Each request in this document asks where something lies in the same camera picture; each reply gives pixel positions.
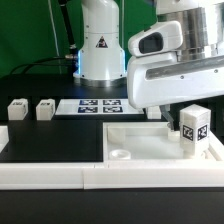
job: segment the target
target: warning label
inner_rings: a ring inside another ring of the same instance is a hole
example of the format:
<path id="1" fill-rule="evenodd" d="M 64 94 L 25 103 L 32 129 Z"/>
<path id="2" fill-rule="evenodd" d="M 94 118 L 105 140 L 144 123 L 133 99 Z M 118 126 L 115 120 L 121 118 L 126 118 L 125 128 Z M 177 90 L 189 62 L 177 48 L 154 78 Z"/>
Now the warning label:
<path id="1" fill-rule="evenodd" d="M 97 43 L 96 48 L 108 48 L 107 43 L 103 36 L 100 38 L 99 42 Z"/>

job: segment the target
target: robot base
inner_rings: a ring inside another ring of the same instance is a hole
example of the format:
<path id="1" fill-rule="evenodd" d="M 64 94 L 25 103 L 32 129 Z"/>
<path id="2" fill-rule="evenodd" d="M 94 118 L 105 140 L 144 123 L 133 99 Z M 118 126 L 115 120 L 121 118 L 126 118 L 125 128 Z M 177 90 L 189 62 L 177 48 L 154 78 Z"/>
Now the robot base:
<path id="1" fill-rule="evenodd" d="M 74 76 L 74 82 L 76 84 L 81 84 L 85 86 L 91 86 L 91 87 L 113 87 L 113 86 L 119 86 L 124 85 L 127 83 L 127 78 L 122 77 L 120 79 L 114 79 L 114 80 L 90 80 L 90 79 L 84 79 L 78 77 L 76 74 Z"/>

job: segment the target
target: small white block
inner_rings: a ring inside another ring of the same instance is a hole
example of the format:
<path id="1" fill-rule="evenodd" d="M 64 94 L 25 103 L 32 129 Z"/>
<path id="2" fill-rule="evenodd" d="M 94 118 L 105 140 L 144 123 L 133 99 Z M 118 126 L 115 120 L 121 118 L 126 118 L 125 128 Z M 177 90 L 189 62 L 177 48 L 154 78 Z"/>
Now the small white block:
<path id="1" fill-rule="evenodd" d="M 162 114 L 161 114 L 159 106 L 147 108 L 148 119 L 161 119 L 161 116 Z"/>
<path id="2" fill-rule="evenodd" d="M 8 106 L 9 120 L 23 120 L 28 113 L 28 100 L 15 99 Z"/>
<path id="3" fill-rule="evenodd" d="M 200 157 L 209 148 L 211 111 L 192 105 L 180 111 L 180 146 L 190 156 Z"/>
<path id="4" fill-rule="evenodd" d="M 36 107 L 37 120 L 50 121 L 55 113 L 55 100 L 41 100 Z"/>

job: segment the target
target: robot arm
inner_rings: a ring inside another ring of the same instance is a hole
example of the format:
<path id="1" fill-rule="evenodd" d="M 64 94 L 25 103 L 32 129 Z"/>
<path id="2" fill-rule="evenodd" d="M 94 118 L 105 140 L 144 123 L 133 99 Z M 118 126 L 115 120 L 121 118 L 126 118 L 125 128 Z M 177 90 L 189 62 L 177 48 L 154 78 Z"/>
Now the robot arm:
<path id="1" fill-rule="evenodd" d="M 223 2 L 157 0 L 158 22 L 129 40 L 134 108 L 224 94 Z"/>

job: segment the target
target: black panel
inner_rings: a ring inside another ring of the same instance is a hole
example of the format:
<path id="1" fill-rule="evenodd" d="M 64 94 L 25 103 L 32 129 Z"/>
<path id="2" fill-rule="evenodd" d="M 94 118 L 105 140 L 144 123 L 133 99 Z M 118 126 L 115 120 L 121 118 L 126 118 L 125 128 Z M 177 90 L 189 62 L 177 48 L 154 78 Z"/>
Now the black panel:
<path id="1" fill-rule="evenodd" d="M 10 121 L 0 162 L 102 161 L 100 121 Z"/>
<path id="2" fill-rule="evenodd" d="M 139 42 L 139 50 L 142 54 L 153 53 L 163 49 L 163 37 L 160 33 L 153 33 Z"/>

